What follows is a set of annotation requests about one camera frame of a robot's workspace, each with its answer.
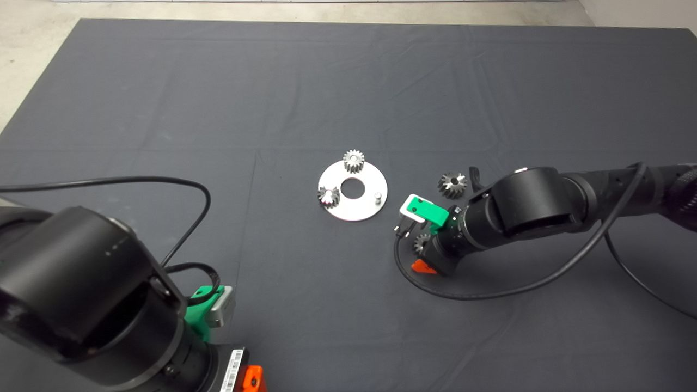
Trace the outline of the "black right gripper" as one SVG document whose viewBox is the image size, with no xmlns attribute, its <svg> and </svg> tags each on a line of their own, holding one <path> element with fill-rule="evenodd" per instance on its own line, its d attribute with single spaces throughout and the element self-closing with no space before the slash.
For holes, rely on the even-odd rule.
<svg viewBox="0 0 697 392">
<path fill-rule="evenodd" d="M 436 234 L 424 246 L 424 260 L 415 260 L 411 270 L 420 274 L 439 274 L 450 277 L 458 268 L 463 255 L 451 247 L 444 234 Z"/>
</svg>

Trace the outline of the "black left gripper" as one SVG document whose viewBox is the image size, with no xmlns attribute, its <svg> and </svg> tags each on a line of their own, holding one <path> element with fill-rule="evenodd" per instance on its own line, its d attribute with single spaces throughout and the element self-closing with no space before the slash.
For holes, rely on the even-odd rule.
<svg viewBox="0 0 697 392">
<path fill-rule="evenodd" d="M 264 368 L 248 366 L 249 357 L 245 346 L 212 346 L 207 391 L 267 392 Z"/>
</svg>

